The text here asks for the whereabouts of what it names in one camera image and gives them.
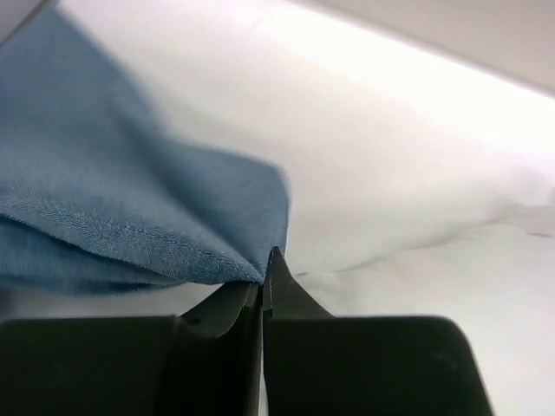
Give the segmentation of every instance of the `white sheet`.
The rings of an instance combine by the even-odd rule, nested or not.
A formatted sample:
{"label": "white sheet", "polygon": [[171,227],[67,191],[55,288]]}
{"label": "white sheet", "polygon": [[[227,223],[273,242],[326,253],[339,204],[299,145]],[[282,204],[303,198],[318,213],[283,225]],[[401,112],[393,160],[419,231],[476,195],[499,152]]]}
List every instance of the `white sheet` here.
{"label": "white sheet", "polygon": [[[283,166],[287,259],[338,315],[446,315],[498,415],[555,399],[555,101],[279,0],[64,0],[179,136]],[[180,313],[212,288],[12,315]]]}

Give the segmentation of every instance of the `beige wall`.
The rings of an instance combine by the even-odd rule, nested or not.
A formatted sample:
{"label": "beige wall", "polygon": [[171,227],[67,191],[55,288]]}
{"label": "beige wall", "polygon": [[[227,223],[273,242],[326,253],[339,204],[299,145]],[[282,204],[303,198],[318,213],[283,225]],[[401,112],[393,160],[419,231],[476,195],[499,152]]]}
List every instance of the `beige wall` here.
{"label": "beige wall", "polygon": [[555,1],[317,1],[555,92]]}

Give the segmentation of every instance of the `blue cloth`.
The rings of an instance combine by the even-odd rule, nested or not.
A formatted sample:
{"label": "blue cloth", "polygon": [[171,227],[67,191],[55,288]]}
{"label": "blue cloth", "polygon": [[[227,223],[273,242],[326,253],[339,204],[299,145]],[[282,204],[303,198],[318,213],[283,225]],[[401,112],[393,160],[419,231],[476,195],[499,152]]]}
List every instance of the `blue cloth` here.
{"label": "blue cloth", "polygon": [[0,286],[107,294],[261,283],[282,249],[277,169],[171,140],[55,9],[0,49]]}

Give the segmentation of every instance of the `blue fabric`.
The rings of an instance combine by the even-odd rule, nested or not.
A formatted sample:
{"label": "blue fabric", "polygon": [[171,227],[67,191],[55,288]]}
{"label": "blue fabric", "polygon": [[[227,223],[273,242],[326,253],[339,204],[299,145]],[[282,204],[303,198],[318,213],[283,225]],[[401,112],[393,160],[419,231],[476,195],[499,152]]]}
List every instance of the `blue fabric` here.
{"label": "blue fabric", "polygon": [[278,170],[170,140],[55,9],[0,49],[0,140],[0,286],[261,283],[284,248]]}

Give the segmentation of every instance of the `dark object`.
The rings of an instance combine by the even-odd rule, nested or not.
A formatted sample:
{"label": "dark object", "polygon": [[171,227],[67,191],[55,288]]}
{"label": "dark object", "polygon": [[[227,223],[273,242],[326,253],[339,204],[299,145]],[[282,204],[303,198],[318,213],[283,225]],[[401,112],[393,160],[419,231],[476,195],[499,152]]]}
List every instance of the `dark object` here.
{"label": "dark object", "polygon": [[452,322],[334,318],[277,249],[183,316],[6,322],[0,414],[256,415],[262,328],[270,416],[492,415]]}

